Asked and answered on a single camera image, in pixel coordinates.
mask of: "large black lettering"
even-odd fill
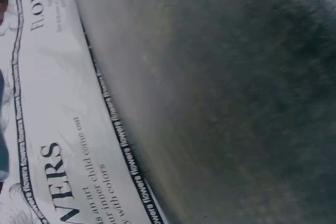
[[[61,207],[61,206],[55,206],[56,208],[68,210],[68,212],[63,215],[60,220],[66,223],[73,223],[73,224],[80,224],[79,222],[72,222],[70,219],[79,214],[79,210],[76,208],[69,208],[69,207]]]
[[[59,147],[59,145],[57,144],[57,143],[52,143],[50,146],[49,146],[49,151],[48,151],[48,153],[47,154],[43,154],[42,153],[42,151],[43,151],[43,149],[44,148],[46,148],[47,146],[42,146],[41,147],[41,155],[43,156],[43,157],[51,157],[52,156],[52,154],[53,154],[53,152],[54,152],[54,149],[56,148],[56,147],[58,147],[59,148],[59,153],[57,154],[57,155],[55,155],[55,157],[59,157],[59,156],[61,156],[61,148]]]

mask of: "blurry background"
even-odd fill
[[[336,223],[335,0],[77,0],[171,223]]]

